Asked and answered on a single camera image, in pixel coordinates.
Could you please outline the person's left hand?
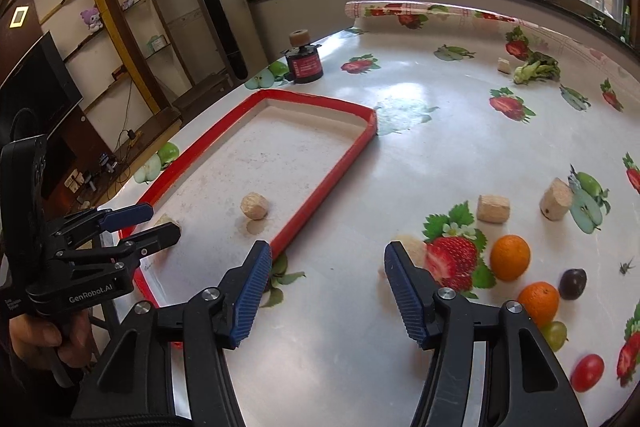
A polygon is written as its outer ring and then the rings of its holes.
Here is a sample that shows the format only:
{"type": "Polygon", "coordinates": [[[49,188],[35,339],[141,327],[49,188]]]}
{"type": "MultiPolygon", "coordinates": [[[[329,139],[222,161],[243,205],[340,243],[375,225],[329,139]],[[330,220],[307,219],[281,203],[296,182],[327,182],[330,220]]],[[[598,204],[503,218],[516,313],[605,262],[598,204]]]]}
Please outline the person's left hand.
{"type": "Polygon", "coordinates": [[[87,310],[73,315],[65,334],[52,323],[23,314],[9,321],[9,335],[13,352],[35,369],[49,366],[48,349],[53,349],[63,363],[75,369],[87,366],[98,352],[87,310]]]}

